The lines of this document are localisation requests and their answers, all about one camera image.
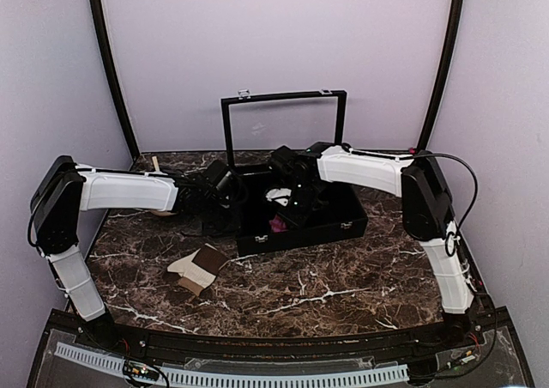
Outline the magenta purple sock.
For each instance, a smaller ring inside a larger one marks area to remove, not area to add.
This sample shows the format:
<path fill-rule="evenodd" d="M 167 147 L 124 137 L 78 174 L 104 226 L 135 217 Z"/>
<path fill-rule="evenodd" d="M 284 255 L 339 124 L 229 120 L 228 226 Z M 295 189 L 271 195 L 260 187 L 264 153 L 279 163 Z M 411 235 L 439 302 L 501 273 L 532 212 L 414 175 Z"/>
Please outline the magenta purple sock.
<path fill-rule="evenodd" d="M 276 215 L 269 222 L 270 229 L 272 233 L 284 233 L 288 230 L 288 227 L 283 219 Z"/>

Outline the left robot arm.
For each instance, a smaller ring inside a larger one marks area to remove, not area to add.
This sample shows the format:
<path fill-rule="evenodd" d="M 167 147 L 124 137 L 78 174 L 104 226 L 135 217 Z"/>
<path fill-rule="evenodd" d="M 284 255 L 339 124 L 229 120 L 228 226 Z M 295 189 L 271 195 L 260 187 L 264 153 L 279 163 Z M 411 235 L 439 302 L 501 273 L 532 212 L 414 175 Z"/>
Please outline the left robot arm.
<path fill-rule="evenodd" d="M 88 323 L 87 335 L 103 350 L 121 343 L 110 313 L 80 249 L 81 215 L 100 211 L 155 212 L 198 219 L 204 236 L 226 236 L 240 228 L 249 192 L 241 176 L 215 160 L 197 171 L 170 167 L 137 172 L 92 167 L 69 155 L 54 160 L 30 201 L 27 243 L 45 258 L 75 313 Z"/>

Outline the black display box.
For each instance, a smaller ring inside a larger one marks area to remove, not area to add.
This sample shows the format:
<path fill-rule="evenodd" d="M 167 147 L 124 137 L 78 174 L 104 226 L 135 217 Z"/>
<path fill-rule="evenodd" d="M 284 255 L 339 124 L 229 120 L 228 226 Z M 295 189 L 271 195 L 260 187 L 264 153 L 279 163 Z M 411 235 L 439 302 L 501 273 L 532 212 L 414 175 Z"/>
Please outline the black display box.
<path fill-rule="evenodd" d="M 315 98 L 337 101 L 333 142 L 316 142 L 304 151 L 281 146 L 264 163 L 236 164 L 231 106 Z M 235 237 L 239 256 L 318 246 L 364 235 L 368 217 L 352 186 L 322 181 L 317 167 L 322 151 L 338 147 L 343 141 L 346 91 L 322 89 L 259 95 L 244 92 L 221 99 L 220 107 L 228 165 L 239 174 L 249 192 Z"/>

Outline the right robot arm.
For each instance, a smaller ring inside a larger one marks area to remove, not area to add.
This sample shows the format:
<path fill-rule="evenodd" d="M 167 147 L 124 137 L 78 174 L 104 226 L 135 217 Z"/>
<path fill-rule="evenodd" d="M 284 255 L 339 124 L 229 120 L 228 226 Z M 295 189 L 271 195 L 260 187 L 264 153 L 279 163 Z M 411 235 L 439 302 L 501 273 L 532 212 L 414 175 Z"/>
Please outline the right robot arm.
<path fill-rule="evenodd" d="M 422 150 L 404 155 L 355 149 L 347 143 L 317 142 L 298 152 L 275 150 L 268 169 L 281 179 L 265 199 L 278 208 L 288 228 L 302 228 L 329 185 L 343 183 L 383 191 L 401 199 L 402 225 L 428 257 L 442 298 L 443 312 L 455 314 L 438 329 L 447 349 L 469 337 L 471 324 L 462 315 L 474 300 L 468 262 L 458 254 L 461 224 L 455 219 L 452 195 L 437 161 L 439 154 Z"/>

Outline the cream brown sock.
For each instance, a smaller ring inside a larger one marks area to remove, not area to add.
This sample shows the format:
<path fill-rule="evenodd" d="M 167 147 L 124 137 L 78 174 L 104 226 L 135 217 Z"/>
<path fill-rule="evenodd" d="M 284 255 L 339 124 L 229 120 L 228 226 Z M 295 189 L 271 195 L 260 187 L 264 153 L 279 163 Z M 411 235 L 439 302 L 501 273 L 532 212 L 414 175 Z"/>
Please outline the cream brown sock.
<path fill-rule="evenodd" d="M 209 288 L 229 258 L 210 245 L 172 262 L 167 271 L 179 275 L 178 285 L 195 296 Z"/>

